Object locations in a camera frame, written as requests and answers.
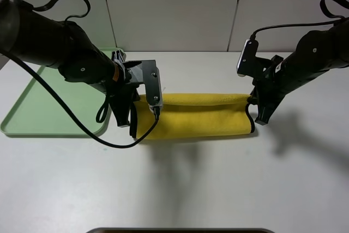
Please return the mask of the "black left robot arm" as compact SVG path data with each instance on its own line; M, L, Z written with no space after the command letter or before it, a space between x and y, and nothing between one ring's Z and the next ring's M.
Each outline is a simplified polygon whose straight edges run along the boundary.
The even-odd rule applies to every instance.
M73 21L75 15L55 21L41 14L58 1L34 7L24 0L1 0L1 50L21 61L57 69L66 82L97 89L106 98L96 121L103 122L111 109L119 127L130 125L137 94L136 86L129 82L125 53L116 50L108 57L101 52ZM90 11L90 2L83 1Z

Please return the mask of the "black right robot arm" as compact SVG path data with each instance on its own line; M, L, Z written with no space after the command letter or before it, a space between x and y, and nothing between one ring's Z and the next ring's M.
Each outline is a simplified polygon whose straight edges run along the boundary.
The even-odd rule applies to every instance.
M310 31L288 57L271 60L256 57L252 49L246 57L252 61L258 115L256 123L265 125L287 94L335 68L348 67L348 20L326 31Z

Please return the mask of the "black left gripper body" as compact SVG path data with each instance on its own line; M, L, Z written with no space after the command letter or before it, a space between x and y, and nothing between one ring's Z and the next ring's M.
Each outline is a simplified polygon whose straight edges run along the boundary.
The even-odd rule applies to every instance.
M110 90L109 105L116 120L128 120L133 112L134 102L140 97L137 88L142 83L141 61L126 61L121 50L112 52L111 60L119 70L119 77Z

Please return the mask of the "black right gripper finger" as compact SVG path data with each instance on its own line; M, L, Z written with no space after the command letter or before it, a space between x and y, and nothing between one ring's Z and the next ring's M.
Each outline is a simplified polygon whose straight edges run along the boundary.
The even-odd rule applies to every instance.
M268 124L270 118L271 118L271 115L258 115L255 119L255 123L264 126Z

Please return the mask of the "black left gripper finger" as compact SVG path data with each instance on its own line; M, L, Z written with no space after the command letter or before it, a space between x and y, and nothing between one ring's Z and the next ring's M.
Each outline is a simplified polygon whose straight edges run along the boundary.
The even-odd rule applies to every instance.
M116 121L118 127L130 126L129 113L116 113Z

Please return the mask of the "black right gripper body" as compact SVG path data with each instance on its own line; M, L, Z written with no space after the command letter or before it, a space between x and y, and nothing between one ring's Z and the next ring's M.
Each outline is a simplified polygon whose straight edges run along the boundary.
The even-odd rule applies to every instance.
M257 105L257 120L269 120L286 96L289 84L288 58L275 55L272 59L253 56L254 89L252 98Z

